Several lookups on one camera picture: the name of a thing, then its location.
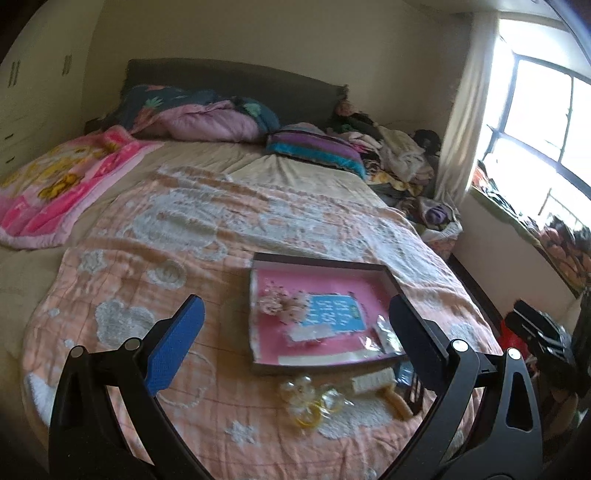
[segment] yellow ring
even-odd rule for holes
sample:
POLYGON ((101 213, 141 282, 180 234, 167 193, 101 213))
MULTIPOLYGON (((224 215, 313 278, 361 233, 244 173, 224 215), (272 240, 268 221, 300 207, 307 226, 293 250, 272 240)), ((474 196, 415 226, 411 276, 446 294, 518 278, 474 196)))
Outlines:
POLYGON ((302 421, 298 417, 294 418, 295 422, 303 429, 313 429, 322 423, 322 405, 315 401, 310 403, 308 408, 312 414, 311 422, 302 421))

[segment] red object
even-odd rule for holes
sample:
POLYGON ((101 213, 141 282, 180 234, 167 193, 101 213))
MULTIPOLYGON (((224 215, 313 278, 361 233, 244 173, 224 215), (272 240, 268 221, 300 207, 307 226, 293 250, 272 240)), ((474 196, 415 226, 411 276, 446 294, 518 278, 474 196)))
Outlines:
POLYGON ((528 358, 530 351, 527 349, 527 344, 519 338, 509 327, 505 324, 505 319, 501 322, 501 338, 499 339, 499 345, 503 351, 508 348, 517 348, 523 358, 528 358))

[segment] blue grip pad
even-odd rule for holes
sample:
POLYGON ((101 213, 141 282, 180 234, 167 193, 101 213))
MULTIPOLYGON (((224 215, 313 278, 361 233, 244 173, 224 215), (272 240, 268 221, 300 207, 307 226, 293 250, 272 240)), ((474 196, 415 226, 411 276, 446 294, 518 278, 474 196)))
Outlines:
POLYGON ((145 385, 150 395, 168 388, 205 321, 205 304, 191 296, 148 357, 145 385))

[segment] pillow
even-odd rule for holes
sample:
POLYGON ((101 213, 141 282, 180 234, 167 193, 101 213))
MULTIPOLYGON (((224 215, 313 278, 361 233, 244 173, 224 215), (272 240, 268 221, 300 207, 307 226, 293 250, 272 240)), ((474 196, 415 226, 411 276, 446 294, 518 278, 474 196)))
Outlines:
POLYGON ((184 115, 173 110, 162 113, 152 125, 144 128, 142 136, 171 137, 185 142, 262 143, 264 140, 254 118, 236 110, 219 108, 184 115))
POLYGON ((269 136, 267 150, 279 155, 309 160, 336 167, 365 179, 365 167, 359 153, 349 142, 325 134, 312 124, 287 125, 269 136))

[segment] window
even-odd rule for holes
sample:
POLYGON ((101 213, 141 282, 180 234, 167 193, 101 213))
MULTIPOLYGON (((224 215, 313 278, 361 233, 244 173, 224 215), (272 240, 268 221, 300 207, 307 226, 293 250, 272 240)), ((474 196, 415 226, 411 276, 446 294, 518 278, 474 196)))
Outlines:
POLYGON ((591 227, 591 80, 499 38, 476 152, 506 200, 591 227))

